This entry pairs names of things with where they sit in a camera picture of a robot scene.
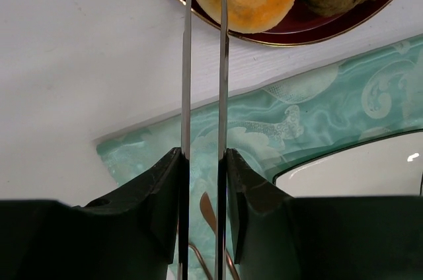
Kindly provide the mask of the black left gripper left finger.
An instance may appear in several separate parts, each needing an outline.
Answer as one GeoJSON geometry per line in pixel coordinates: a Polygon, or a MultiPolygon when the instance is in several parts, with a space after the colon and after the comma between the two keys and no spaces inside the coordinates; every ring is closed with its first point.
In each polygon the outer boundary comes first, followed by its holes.
{"type": "Polygon", "coordinates": [[[165,279],[174,260],[181,150],[86,206],[1,202],[2,279],[165,279]]]}

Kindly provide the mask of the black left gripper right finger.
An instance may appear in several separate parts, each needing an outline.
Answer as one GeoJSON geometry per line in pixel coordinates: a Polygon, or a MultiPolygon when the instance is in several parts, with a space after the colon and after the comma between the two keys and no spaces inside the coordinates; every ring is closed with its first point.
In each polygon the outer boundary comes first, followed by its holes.
{"type": "Polygon", "coordinates": [[[421,279],[422,198],[292,197],[227,152],[242,279],[421,279]]]}

